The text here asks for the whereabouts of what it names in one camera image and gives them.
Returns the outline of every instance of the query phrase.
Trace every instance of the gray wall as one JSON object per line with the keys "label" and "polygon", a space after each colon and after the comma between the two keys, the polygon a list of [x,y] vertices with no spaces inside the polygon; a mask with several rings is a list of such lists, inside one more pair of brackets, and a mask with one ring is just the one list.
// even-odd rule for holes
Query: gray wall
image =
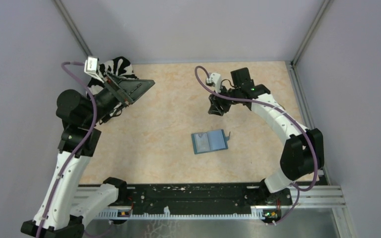
{"label": "gray wall", "polygon": [[291,60],[322,0],[64,0],[95,56]]}
{"label": "gray wall", "polygon": [[84,59],[51,1],[0,1],[0,238],[26,237],[56,164],[56,98],[80,88],[60,64]]}
{"label": "gray wall", "polygon": [[336,0],[297,70],[359,237],[381,237],[381,1]]}

